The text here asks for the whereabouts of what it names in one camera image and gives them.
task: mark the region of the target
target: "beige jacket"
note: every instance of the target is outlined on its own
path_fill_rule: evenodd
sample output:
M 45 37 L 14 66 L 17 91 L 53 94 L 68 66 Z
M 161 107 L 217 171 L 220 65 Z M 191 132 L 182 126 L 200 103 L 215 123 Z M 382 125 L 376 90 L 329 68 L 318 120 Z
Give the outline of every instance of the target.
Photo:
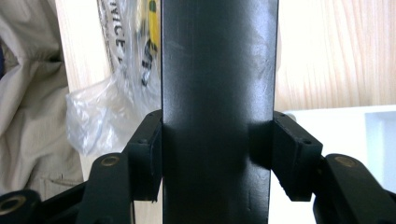
M 1 0 L 0 195 L 48 199 L 82 181 L 65 135 L 68 93 L 54 0 Z

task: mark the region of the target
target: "clear plastic bag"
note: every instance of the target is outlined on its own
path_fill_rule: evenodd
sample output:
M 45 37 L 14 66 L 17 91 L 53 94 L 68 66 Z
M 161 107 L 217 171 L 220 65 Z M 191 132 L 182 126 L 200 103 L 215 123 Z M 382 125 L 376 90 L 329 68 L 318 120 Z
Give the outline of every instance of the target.
M 160 46 L 157 43 L 154 50 L 149 45 L 147 50 L 145 43 L 154 33 L 147 29 L 150 14 L 139 11 L 142 8 L 137 7 L 146 2 L 155 1 L 119 0 L 117 3 L 125 53 L 114 74 L 66 96 L 67 138 L 74 149 L 84 156 L 122 151 L 147 113 L 161 108 Z

